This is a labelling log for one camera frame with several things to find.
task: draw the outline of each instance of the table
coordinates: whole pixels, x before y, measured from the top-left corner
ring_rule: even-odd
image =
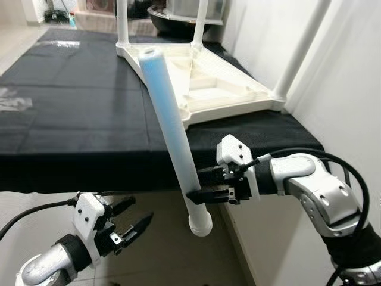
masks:
[[[33,103],[0,112],[0,191],[179,187],[148,91],[116,56],[116,41],[113,34],[51,29],[0,77],[0,88]],[[247,72],[219,44],[205,46]],[[261,111],[190,126],[197,168],[216,164],[216,145],[228,134],[253,157],[286,147],[323,148],[291,115]]]

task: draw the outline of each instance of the white wall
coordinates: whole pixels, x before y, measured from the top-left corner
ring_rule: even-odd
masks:
[[[273,88],[317,0],[238,3],[224,45]],[[381,2],[335,0],[291,92],[291,112],[325,149],[351,163],[371,192],[380,233]],[[257,286],[325,285],[333,268],[321,238],[293,198],[230,207]]]
[[[25,18],[30,23],[43,22],[43,14],[48,9],[45,0],[21,0],[24,7]]]
[[[26,25],[21,0],[0,0],[0,25]]]
[[[70,11],[73,11],[77,5],[78,5],[78,0],[63,0],[65,3],[66,8]],[[65,6],[63,5],[61,0],[53,0],[54,4],[54,9],[59,9],[59,10],[65,10]]]

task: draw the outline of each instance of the black tablecloth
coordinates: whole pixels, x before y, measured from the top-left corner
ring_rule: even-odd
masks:
[[[55,40],[70,42],[50,42]],[[0,77],[0,88],[33,102],[21,112],[0,112],[0,191],[178,187],[148,91],[116,56],[116,40],[52,29]],[[219,44],[206,47],[246,72]],[[249,146],[254,157],[286,147],[322,149],[292,116],[273,111],[193,125],[187,134],[197,167],[215,165],[216,145],[227,134]]]

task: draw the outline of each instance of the black cable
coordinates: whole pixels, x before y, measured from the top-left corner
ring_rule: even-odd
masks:
[[[331,160],[329,160],[328,158],[319,158],[321,161],[323,162],[332,162]],[[345,183],[350,187],[352,188],[352,185],[351,185],[351,177],[349,175],[349,171],[341,166],[343,168],[343,171],[344,171],[344,180],[345,180]]]
[[[343,170],[344,170],[344,178],[345,178],[345,183],[352,188],[352,185],[351,185],[351,177],[349,175],[349,171],[347,168],[344,168],[343,167]]]
[[[11,219],[0,231],[0,240],[3,239],[4,235],[10,230],[10,228],[18,222],[23,217],[30,215],[31,213],[38,212],[40,210],[50,209],[51,207],[60,207],[60,206],[73,206],[75,205],[75,200],[73,198],[67,200],[67,201],[59,201],[57,203],[51,203],[51,204],[43,204],[42,206],[33,207],[31,209],[26,210],[25,212],[22,212],[15,216],[13,219]]]
[[[333,286],[333,283],[335,283],[336,279],[339,277],[340,273],[342,272],[342,267],[338,266],[334,273],[332,273],[332,276],[329,278],[326,286]]]
[[[252,162],[250,162],[250,163],[248,163],[248,164],[243,164],[243,165],[241,165],[241,167],[239,168],[239,170],[240,170],[241,172],[246,172],[250,167],[252,167],[252,166],[254,166],[254,165],[257,165],[257,164],[259,164],[259,163],[260,163],[259,159],[255,159],[254,161],[252,161]]]

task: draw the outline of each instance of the pvc pipe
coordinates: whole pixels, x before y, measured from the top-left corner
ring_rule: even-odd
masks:
[[[190,229],[204,237],[211,232],[213,223],[205,204],[197,206],[186,197],[201,187],[163,52],[148,48],[140,53],[139,64],[184,196]]]
[[[192,47],[198,50],[202,49],[202,37],[204,36],[204,27],[205,21],[207,19],[208,3],[208,0],[200,0],[200,4],[198,6],[196,29],[192,41]]]
[[[129,44],[129,24],[127,15],[127,0],[117,0],[117,27],[118,43],[117,46]]]
[[[304,58],[311,47],[311,44],[323,22],[324,16],[327,13],[331,0],[318,0],[315,10],[307,24],[307,27],[297,45],[290,62],[285,71],[278,80],[271,97],[274,100],[286,102],[287,93],[290,90],[291,84],[296,78],[299,69],[304,61]]]

